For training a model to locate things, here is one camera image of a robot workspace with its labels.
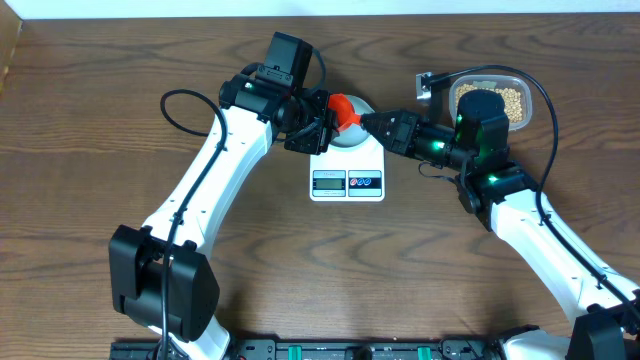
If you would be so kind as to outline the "orange measuring scoop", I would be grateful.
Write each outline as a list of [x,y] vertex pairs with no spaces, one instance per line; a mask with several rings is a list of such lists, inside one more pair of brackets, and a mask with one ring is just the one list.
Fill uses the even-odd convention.
[[332,94],[329,97],[328,108],[336,113],[339,133],[347,131],[352,126],[361,125],[361,116],[355,112],[354,105],[344,94]]

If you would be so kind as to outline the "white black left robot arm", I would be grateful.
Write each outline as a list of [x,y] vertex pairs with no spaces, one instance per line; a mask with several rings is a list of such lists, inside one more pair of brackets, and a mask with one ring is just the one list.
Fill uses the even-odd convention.
[[330,92],[247,73],[223,83],[219,100],[192,90],[214,113],[203,147],[140,228],[119,226],[108,257],[114,309],[159,333],[150,359],[221,359],[230,333],[215,317],[220,288],[209,264],[234,198],[273,144],[319,155],[337,129]]

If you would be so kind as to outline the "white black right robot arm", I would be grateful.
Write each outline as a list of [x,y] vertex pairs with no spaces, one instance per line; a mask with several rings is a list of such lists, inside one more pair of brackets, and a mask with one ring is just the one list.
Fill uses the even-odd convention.
[[452,128],[406,110],[366,114],[360,123],[385,150],[456,171],[452,181],[465,210],[525,260],[572,328],[568,337],[537,326],[512,329],[485,358],[638,358],[638,285],[599,258],[553,210],[541,184],[510,159],[500,95],[463,95]]

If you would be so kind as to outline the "grey round bowl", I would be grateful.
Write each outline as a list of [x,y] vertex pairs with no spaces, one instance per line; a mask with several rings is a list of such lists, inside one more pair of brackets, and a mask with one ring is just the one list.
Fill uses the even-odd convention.
[[335,113],[336,134],[331,145],[350,148],[361,145],[369,133],[362,127],[361,118],[374,110],[363,99],[345,94],[333,94],[329,98],[329,109]]

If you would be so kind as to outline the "white digital kitchen scale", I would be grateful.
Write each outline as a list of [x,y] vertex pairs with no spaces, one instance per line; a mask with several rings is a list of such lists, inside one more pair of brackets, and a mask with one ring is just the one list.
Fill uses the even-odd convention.
[[384,149],[370,134],[359,146],[328,150],[310,159],[309,196],[316,202],[381,202]]

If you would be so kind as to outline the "clear plastic container of beans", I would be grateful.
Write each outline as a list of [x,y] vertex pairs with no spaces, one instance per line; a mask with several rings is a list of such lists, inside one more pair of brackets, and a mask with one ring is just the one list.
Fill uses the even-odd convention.
[[489,90],[502,97],[510,131],[520,130],[530,122],[533,102],[529,86],[514,76],[490,74],[465,75],[452,84],[449,90],[449,113],[453,123],[456,123],[459,100],[472,90]]

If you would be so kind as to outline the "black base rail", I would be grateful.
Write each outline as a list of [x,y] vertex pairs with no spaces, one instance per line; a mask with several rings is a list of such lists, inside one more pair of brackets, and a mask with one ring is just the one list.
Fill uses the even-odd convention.
[[460,337],[434,341],[284,341],[233,339],[224,360],[500,360],[505,355],[484,340]]

